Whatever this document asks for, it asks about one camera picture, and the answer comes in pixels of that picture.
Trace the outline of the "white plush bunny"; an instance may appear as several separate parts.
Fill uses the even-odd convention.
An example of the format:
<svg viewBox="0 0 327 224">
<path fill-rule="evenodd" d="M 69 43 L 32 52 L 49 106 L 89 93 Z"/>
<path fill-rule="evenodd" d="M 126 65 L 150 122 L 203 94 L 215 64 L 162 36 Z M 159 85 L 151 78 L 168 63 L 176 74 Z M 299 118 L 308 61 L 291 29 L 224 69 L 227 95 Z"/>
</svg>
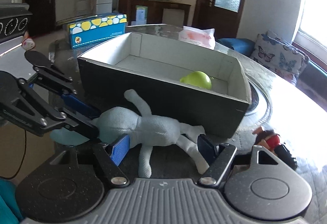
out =
<svg viewBox="0 0 327 224">
<path fill-rule="evenodd" d="M 141 144 L 139 177 L 150 178 L 152 174 L 150 158 L 153 147 L 174 144 L 193 159 L 199 174 L 203 174 L 209 168 L 197 147 L 198 136 L 205 134 L 203 126 L 191 126 L 176 119 L 153 115 L 149 105 L 135 90 L 125 91 L 124 98 L 134 104 L 140 113 L 123 107 L 114 107 L 93 119 L 91 124 L 98 128 L 99 139 L 105 143 L 110 144 L 127 134 L 130 136 L 130 148 Z"/>
</svg>

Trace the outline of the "green round toy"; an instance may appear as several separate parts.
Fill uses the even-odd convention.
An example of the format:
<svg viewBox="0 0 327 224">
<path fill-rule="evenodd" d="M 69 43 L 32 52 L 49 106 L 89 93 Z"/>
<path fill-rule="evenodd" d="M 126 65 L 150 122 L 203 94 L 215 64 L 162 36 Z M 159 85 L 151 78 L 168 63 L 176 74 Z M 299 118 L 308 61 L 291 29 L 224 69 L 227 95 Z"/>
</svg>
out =
<svg viewBox="0 0 327 224">
<path fill-rule="evenodd" d="M 202 71 L 193 71 L 180 79 L 181 83 L 189 84 L 192 86 L 212 89 L 212 82 L 210 77 Z"/>
</svg>

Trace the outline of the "black induction cooktop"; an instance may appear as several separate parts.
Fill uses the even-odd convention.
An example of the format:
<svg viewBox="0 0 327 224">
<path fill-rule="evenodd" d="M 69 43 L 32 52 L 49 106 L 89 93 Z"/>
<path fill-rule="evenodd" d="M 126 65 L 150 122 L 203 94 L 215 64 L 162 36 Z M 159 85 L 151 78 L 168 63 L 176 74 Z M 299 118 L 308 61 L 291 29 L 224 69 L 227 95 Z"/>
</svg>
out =
<svg viewBox="0 0 327 224">
<path fill-rule="evenodd" d="M 260 126 L 269 121 L 272 114 L 270 98 L 255 82 L 249 80 L 252 103 L 248 107 L 242 124 L 247 127 Z"/>
</svg>

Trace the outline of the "doll with dark hair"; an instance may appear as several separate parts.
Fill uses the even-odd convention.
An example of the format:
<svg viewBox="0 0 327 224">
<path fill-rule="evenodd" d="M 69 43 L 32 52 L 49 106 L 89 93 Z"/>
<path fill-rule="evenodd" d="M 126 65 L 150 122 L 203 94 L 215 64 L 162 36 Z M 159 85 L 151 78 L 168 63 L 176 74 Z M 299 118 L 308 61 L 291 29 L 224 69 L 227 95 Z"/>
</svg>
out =
<svg viewBox="0 0 327 224">
<path fill-rule="evenodd" d="M 261 145 L 276 155 L 290 168 L 296 170 L 298 163 L 285 144 L 280 141 L 280 135 L 273 129 L 265 130 L 262 126 L 252 132 L 255 135 L 254 145 Z"/>
</svg>

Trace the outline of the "blue yellow tissue box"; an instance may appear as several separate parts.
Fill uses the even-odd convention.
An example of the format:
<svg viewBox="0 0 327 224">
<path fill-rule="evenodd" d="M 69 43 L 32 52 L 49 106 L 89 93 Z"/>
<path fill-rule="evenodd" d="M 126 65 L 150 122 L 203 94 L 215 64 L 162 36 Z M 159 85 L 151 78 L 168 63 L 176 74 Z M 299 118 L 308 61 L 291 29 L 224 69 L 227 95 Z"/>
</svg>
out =
<svg viewBox="0 0 327 224">
<path fill-rule="evenodd" d="M 79 19 L 68 24 L 68 41 L 72 49 L 99 43 L 125 33 L 126 14 L 106 13 Z"/>
</svg>

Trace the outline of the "black white cardboard box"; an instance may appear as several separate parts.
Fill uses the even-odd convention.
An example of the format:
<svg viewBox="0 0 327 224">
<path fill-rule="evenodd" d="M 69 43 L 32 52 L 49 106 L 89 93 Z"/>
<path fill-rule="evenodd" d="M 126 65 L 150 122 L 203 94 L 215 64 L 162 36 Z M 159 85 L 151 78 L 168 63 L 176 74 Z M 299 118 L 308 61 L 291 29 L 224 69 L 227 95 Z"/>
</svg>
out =
<svg viewBox="0 0 327 224">
<path fill-rule="evenodd" d="M 235 133 L 252 101 L 235 57 L 160 36 L 120 35 L 81 54 L 78 64 L 85 92 L 118 104 L 133 89 L 153 114 L 201 125 L 222 138 Z M 180 82 L 193 71 L 207 74 L 212 89 Z"/>
</svg>

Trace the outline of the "pink tissue pack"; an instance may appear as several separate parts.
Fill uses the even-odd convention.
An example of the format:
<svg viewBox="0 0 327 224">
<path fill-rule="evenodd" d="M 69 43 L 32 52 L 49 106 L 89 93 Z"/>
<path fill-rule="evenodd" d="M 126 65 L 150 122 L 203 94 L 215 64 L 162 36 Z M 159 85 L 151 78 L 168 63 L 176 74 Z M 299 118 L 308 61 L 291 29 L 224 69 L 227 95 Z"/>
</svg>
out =
<svg viewBox="0 0 327 224">
<path fill-rule="evenodd" d="M 201 30 L 189 26 L 183 26 L 183 30 L 178 33 L 180 41 L 205 47 L 211 50 L 215 49 L 215 28 Z"/>
</svg>

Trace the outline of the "butterfly print pillow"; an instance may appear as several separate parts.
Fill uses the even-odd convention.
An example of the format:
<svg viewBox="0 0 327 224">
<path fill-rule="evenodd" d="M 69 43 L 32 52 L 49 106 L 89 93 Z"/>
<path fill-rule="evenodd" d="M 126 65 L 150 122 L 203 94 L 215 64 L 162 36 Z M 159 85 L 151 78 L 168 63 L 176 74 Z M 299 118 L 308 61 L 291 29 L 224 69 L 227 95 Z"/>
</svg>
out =
<svg viewBox="0 0 327 224">
<path fill-rule="evenodd" d="M 270 30 L 257 36 L 251 59 L 294 86 L 309 62 L 307 54 Z"/>
</svg>

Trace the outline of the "window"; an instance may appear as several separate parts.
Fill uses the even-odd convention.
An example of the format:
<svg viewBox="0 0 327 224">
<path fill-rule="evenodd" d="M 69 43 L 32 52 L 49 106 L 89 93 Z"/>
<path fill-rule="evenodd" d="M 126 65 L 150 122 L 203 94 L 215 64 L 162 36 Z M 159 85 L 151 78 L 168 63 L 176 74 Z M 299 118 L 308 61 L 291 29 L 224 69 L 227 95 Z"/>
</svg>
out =
<svg viewBox="0 0 327 224">
<path fill-rule="evenodd" d="M 326 0 L 301 0 L 297 30 L 326 46 Z"/>
</svg>

